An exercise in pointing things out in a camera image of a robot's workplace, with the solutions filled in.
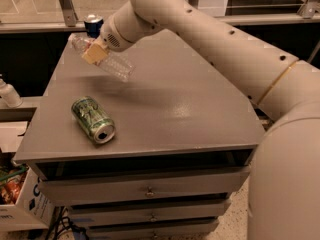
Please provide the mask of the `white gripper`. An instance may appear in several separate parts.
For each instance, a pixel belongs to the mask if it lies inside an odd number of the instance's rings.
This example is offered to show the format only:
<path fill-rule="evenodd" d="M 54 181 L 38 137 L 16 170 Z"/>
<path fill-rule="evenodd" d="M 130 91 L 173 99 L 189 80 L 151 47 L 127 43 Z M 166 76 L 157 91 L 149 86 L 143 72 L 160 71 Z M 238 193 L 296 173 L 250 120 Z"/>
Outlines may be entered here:
<path fill-rule="evenodd" d="M 109 49 L 122 52 L 132 46 L 132 43 L 120 35 L 116 28 L 115 17 L 109 16 L 100 28 L 100 36 Z M 82 54 L 82 58 L 89 64 L 96 64 L 108 56 L 108 51 L 100 44 L 93 42 Z"/>

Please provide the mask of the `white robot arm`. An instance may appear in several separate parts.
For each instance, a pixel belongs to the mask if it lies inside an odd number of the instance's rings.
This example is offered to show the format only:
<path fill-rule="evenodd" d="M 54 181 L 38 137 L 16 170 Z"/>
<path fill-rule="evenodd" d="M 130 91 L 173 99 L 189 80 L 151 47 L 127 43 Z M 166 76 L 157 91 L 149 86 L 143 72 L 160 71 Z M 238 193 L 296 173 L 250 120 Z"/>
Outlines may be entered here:
<path fill-rule="evenodd" d="M 168 29 L 274 122 L 255 151 L 248 240 L 320 240 L 320 70 L 186 0 L 128 0 L 84 59 L 96 64 Z"/>

